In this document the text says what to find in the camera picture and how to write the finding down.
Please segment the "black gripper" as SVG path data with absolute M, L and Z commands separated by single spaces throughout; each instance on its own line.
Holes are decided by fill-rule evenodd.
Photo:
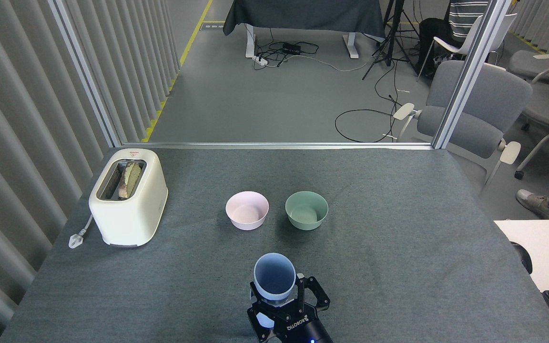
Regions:
M 326 311 L 331 303 L 323 287 L 314 276 L 296 275 L 295 314 L 290 322 L 285 322 L 285 308 L 275 306 L 272 301 L 259 293 L 255 282 L 250 282 L 250 295 L 255 300 L 247 310 L 257 339 L 265 343 L 278 337 L 283 343 L 333 343 L 333 339 L 318 318 L 320 311 Z M 309 290 L 316 304 L 305 300 L 305 291 Z

